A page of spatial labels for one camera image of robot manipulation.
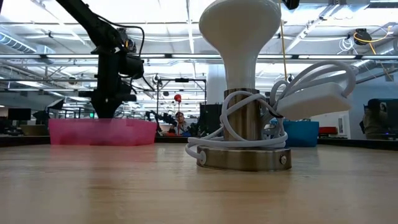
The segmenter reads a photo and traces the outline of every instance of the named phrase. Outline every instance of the white power brick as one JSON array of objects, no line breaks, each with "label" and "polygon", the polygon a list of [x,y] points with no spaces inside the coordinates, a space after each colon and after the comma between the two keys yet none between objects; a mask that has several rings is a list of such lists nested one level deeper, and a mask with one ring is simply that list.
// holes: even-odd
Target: white power brick
[{"label": "white power brick", "polygon": [[295,121],[325,113],[347,111],[351,109],[351,104],[342,92],[343,88],[337,83],[306,88],[280,99],[276,112]]}]

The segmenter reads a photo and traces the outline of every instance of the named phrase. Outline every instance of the round metal base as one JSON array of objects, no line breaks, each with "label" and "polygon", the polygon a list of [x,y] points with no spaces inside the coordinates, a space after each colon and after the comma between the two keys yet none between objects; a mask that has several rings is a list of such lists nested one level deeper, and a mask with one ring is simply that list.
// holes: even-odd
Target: round metal base
[{"label": "round metal base", "polygon": [[234,148],[198,146],[197,152],[206,154],[202,167],[240,171],[277,171],[292,168],[290,149]]}]

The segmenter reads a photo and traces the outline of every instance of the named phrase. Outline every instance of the pink plastic tub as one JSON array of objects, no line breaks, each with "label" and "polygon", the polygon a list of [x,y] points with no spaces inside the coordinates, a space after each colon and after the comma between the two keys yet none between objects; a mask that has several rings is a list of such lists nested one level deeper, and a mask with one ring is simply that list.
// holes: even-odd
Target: pink plastic tub
[{"label": "pink plastic tub", "polygon": [[156,123],[138,119],[50,119],[51,144],[141,146],[155,142]]}]

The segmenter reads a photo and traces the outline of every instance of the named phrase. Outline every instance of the white bulb-shaped lampshade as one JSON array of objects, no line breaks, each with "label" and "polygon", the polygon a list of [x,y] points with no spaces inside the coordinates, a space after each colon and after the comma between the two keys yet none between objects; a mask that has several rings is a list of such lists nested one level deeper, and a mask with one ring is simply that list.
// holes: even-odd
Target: white bulb-shaped lampshade
[{"label": "white bulb-shaped lampshade", "polygon": [[223,58],[227,89],[255,88],[257,57],[279,26],[272,0],[216,0],[205,9],[199,29]]}]

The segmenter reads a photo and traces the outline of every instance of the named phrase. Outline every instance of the table surface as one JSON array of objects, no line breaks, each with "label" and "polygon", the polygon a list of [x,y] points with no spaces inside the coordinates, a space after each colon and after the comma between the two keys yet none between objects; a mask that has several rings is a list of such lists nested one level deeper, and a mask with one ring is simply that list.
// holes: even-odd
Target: table surface
[{"label": "table surface", "polygon": [[396,223],[398,152],[292,157],[251,173],[197,167],[183,144],[0,148],[0,223]]}]

